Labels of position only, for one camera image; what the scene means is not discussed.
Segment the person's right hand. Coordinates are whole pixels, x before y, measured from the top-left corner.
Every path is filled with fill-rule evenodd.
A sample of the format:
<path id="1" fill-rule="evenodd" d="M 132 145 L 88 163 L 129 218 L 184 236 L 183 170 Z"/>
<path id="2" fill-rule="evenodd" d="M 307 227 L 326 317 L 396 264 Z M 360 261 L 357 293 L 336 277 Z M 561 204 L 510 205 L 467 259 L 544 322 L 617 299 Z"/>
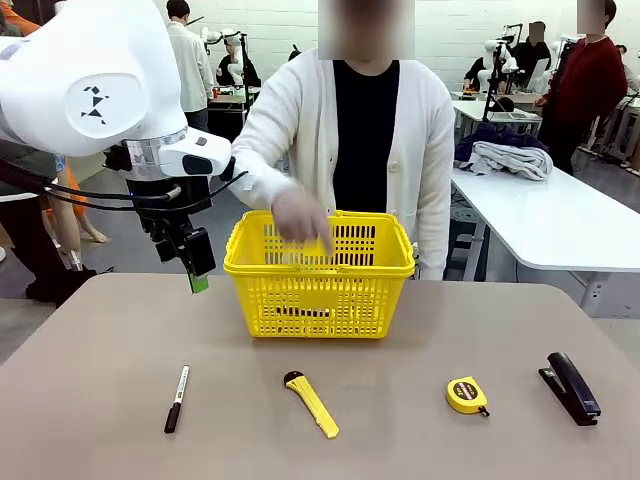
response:
<path id="1" fill-rule="evenodd" d="M 328 216 L 324 209 L 299 187 L 278 193 L 271 204 L 273 220 L 286 242 L 304 244 L 320 240 L 332 253 Z"/>

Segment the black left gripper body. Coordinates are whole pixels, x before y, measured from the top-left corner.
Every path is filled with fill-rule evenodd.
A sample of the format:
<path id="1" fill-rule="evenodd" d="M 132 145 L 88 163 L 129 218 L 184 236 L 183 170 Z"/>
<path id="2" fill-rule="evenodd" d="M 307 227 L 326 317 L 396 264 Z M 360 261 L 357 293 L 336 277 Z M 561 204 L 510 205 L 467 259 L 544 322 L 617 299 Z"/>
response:
<path id="1" fill-rule="evenodd" d="M 179 258 L 176 245 L 180 227 L 183 224 L 192 225 L 191 215 L 210 207 L 207 177 L 128 180 L 127 187 L 134 199 L 143 231 L 150 236 L 160 260 L 168 262 Z"/>

